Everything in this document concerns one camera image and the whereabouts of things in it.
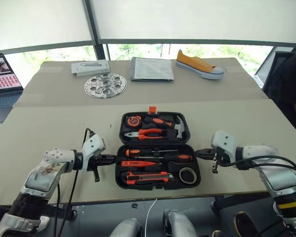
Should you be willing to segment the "black electrical tape roll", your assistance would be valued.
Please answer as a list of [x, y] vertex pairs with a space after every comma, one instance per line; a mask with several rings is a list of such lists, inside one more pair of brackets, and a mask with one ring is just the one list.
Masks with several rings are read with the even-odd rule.
[[179, 179], [188, 185], [194, 184], [197, 181], [196, 172], [190, 167], [183, 167], [179, 171]]

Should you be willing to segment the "dark monitor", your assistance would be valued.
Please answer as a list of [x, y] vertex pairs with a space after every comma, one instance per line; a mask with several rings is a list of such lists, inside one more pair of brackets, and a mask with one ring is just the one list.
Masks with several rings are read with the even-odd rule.
[[261, 89], [266, 86], [269, 78], [276, 72], [280, 65], [294, 54], [283, 49], [284, 47], [274, 47], [255, 72], [253, 78]]

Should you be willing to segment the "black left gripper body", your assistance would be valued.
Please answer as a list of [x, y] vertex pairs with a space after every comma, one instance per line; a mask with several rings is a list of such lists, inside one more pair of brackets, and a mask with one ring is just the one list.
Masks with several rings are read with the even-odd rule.
[[106, 165], [106, 159], [102, 155], [92, 156], [88, 161], [87, 171], [92, 171], [94, 175], [94, 182], [100, 181], [98, 166]]

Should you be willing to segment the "dark brown shoe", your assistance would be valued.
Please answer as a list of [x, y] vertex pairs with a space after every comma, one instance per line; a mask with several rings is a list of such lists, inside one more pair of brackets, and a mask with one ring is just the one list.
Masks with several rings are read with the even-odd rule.
[[233, 223], [239, 237], [254, 237], [259, 233], [249, 215], [244, 211], [234, 215]]

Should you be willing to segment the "orange black utility knife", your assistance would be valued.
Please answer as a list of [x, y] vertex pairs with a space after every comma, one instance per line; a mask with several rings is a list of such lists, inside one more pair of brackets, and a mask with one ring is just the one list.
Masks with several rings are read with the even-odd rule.
[[174, 179], [175, 176], [172, 173], [166, 171], [161, 172], [131, 172], [128, 171], [126, 174], [126, 184], [127, 185], [137, 185], [142, 182], [169, 182]]

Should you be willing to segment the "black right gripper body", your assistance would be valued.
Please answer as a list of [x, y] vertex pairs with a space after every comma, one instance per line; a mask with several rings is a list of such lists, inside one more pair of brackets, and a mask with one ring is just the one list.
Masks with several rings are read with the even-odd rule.
[[218, 166], [225, 167], [231, 163], [229, 155], [223, 148], [217, 147], [214, 149], [210, 149], [209, 155], [210, 160], [212, 161], [212, 173], [214, 174], [218, 174]]

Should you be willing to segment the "orange handled pliers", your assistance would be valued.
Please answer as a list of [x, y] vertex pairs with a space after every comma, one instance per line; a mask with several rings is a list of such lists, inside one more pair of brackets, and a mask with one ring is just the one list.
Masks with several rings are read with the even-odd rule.
[[151, 140], [151, 139], [162, 139], [162, 129], [151, 128], [151, 129], [139, 129], [136, 132], [125, 133], [125, 137], [137, 138], [138, 140]]

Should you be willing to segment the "orange black tape measure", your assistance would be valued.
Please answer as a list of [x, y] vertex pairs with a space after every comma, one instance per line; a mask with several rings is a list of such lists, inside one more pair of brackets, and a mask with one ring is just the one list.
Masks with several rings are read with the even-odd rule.
[[130, 116], [126, 121], [126, 125], [128, 127], [139, 127], [141, 125], [141, 122], [141, 116]]

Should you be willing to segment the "black tool case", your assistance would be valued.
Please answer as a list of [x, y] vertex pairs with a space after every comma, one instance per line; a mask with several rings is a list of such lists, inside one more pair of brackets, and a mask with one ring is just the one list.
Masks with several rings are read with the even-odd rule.
[[[139, 127], [128, 127], [126, 125], [126, 121], [130, 116], [141, 116], [142, 122]], [[183, 132], [183, 137], [177, 138], [177, 130], [171, 128], [160, 128], [156, 127], [154, 123], [146, 123], [144, 122], [145, 117], [153, 117], [164, 119], [170, 122], [174, 122], [177, 117], [180, 117], [185, 124], [185, 131]], [[162, 129], [162, 139], [151, 139], [151, 140], [138, 140], [137, 138], [129, 138], [125, 137], [124, 134], [128, 132], [136, 132], [139, 129], [151, 129], [151, 128], [159, 128]], [[191, 146], [187, 144], [190, 139], [190, 131], [186, 119], [183, 114], [178, 112], [130, 112], [125, 113], [121, 119], [121, 125], [119, 130], [119, 137], [123, 143], [123, 145], [118, 149], [116, 155], [116, 163], [115, 163], [115, 181], [116, 183], [123, 189], [130, 190], [153, 190], [153, 189], [164, 189], [164, 190], [178, 190], [184, 188], [194, 188], [200, 184], [201, 175], [199, 170], [199, 165], [197, 158], [195, 156], [195, 152]], [[162, 162], [160, 159], [135, 159], [142, 161], [151, 161], [156, 163], [161, 163], [160, 165], [154, 166], [146, 166], [146, 167], [123, 167], [121, 166], [121, 162], [123, 160], [128, 160], [125, 154], [127, 149], [152, 149], [154, 151], [157, 150], [177, 150], [176, 152], [165, 152], [159, 153], [155, 155], [151, 155], [149, 157], [163, 157], [165, 155], [191, 155], [192, 161], [188, 163], [180, 163], [180, 162]], [[192, 168], [197, 174], [197, 181], [194, 184], [188, 185], [183, 183], [179, 179], [179, 171], [183, 167]], [[166, 171], [168, 173], [172, 173], [175, 178], [170, 180], [169, 182], [142, 182], [137, 185], [127, 185], [126, 184], [126, 174], [128, 171], [131, 172], [161, 172]]]

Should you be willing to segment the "orange black handled claw hammer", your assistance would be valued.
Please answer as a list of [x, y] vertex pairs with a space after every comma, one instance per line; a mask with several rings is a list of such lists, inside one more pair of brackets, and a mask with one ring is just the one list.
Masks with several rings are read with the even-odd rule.
[[177, 130], [177, 138], [180, 139], [183, 137], [183, 132], [185, 131], [185, 124], [180, 117], [177, 117], [174, 122], [170, 122], [161, 118], [145, 117], [144, 122], [154, 123], [156, 127], [160, 128], [171, 128]]

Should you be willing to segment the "round perforated metal steamer plate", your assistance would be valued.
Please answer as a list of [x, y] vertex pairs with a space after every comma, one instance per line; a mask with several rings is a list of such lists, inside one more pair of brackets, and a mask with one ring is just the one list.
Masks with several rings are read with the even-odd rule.
[[93, 98], [109, 99], [122, 94], [127, 88], [127, 80], [116, 73], [104, 73], [89, 78], [84, 91]]

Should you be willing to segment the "person in black clothing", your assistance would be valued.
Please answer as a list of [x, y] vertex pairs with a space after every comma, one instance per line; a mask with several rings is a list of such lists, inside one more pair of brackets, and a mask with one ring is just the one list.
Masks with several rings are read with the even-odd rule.
[[296, 129], [296, 52], [270, 74], [262, 90]]

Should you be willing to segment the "orange black handled screwdriver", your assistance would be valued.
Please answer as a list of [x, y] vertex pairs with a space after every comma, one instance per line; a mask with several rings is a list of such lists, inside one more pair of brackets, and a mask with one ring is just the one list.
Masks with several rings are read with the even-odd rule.
[[127, 149], [125, 154], [127, 157], [136, 157], [136, 156], [151, 156], [159, 153], [165, 152], [176, 152], [177, 150], [157, 150], [152, 149]]
[[162, 162], [180, 162], [180, 163], [188, 163], [192, 161], [191, 155], [165, 155], [163, 157], [149, 157], [149, 156], [135, 156], [127, 158], [128, 160], [135, 159], [160, 159]]

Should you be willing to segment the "grey folded cloth packet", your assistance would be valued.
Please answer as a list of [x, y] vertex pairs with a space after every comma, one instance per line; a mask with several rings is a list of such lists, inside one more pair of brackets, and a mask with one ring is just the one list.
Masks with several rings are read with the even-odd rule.
[[173, 82], [172, 61], [133, 57], [130, 61], [131, 81], [140, 82]]

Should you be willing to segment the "black window frame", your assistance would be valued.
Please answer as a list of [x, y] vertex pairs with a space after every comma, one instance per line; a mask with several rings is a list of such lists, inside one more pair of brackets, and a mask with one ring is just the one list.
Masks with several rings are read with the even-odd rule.
[[[15, 52], [33, 51], [33, 50], [50, 49], [50, 48], [58, 48], [58, 47], [83, 46], [83, 45], [88, 45], [88, 44], [93, 44], [93, 45], [105, 44], [105, 43], [100, 42], [98, 39], [96, 27], [94, 24], [93, 14], [92, 14], [92, 10], [90, 7], [90, 0], [82, 0], [82, 1], [83, 1], [83, 6], [84, 6], [85, 13], [86, 13], [86, 17], [87, 17], [88, 27], [89, 27], [89, 30], [91, 33], [91, 40], [80, 41], [80, 42], [47, 44], [47, 45], [30, 46], [30, 47], [22, 47], [22, 48], [13, 48], [13, 49], [5, 49], [5, 50], [0, 50], [0, 51], [6, 52], [6, 53], [15, 53]], [[206, 43], [202, 43], [202, 42], [184, 43], [184, 44], [197, 44], [197, 43], [206, 44]], [[296, 45], [269, 44], [268, 46], [295, 47]]]

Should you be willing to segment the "black table leg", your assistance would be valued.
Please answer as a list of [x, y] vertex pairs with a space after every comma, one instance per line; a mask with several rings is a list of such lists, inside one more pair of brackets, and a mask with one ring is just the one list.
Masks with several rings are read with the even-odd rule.
[[268, 192], [243, 193], [234, 195], [218, 195], [214, 196], [215, 200], [211, 202], [210, 207], [214, 212], [218, 212], [224, 208], [244, 204], [259, 199], [270, 197]]

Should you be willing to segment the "white roller blind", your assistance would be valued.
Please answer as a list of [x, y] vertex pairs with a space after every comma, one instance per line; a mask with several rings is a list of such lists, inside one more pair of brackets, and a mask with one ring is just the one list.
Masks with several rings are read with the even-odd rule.
[[89, 40], [82, 0], [0, 0], [0, 50]]
[[296, 0], [90, 0], [102, 43], [296, 45]]

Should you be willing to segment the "grey rounded shape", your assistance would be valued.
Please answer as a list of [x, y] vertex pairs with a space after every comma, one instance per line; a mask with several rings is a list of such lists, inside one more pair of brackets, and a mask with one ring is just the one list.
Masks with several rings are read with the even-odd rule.
[[198, 237], [194, 225], [178, 210], [164, 210], [163, 231], [164, 237]]
[[135, 218], [121, 221], [111, 232], [109, 237], [143, 237], [144, 231]]

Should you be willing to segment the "flat white cardboard box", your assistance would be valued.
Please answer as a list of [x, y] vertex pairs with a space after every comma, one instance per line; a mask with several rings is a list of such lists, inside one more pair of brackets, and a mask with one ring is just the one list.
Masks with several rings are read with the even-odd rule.
[[83, 61], [71, 64], [71, 73], [77, 77], [109, 73], [107, 60]]

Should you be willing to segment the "open laptop computer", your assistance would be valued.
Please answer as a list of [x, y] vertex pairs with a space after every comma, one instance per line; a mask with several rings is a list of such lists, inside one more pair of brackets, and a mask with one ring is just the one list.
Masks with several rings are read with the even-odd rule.
[[0, 53], [0, 123], [6, 119], [23, 90], [6, 57]]

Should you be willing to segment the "yellow canvas sneaker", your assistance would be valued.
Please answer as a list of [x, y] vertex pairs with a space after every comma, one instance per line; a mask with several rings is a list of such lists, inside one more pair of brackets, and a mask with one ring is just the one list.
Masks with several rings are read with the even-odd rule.
[[224, 76], [224, 70], [222, 68], [211, 65], [202, 58], [184, 55], [182, 50], [178, 51], [176, 65], [192, 71], [204, 79], [221, 80]]

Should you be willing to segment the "red voltage tester pen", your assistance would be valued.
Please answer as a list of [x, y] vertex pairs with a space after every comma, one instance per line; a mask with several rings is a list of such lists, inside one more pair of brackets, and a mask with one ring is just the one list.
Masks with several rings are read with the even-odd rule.
[[160, 165], [161, 163], [151, 162], [151, 161], [142, 161], [142, 160], [123, 160], [121, 166], [123, 167], [146, 167]]

